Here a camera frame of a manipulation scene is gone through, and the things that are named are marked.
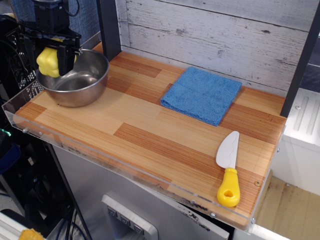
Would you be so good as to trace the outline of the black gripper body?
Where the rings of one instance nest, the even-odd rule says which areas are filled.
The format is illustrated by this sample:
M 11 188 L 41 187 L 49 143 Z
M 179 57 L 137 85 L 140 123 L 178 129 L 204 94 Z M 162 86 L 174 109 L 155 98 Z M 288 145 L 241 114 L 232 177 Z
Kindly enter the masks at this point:
M 37 39 L 44 47 L 56 50 L 60 45 L 67 46 L 75 55 L 80 55 L 82 36 L 70 29 L 70 18 L 76 17 L 80 11 L 79 1 L 76 3 L 77 10 L 71 13 L 67 0 L 34 0 L 35 21 L 18 22 L 22 39 L 24 40 L 24 37 Z

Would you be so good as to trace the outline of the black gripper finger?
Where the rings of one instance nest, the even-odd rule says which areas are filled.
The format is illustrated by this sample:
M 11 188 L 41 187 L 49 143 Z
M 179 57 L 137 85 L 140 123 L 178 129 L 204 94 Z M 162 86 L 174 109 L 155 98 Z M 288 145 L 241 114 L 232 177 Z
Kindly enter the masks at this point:
M 29 37 L 24 37 L 24 46 L 28 55 L 31 66 L 34 69 L 38 69 L 37 58 L 40 53 L 44 50 L 44 46 L 37 40 Z
M 57 61 L 59 75 L 66 75 L 74 67 L 75 54 L 73 50 L 68 46 L 60 45 L 57 48 Z

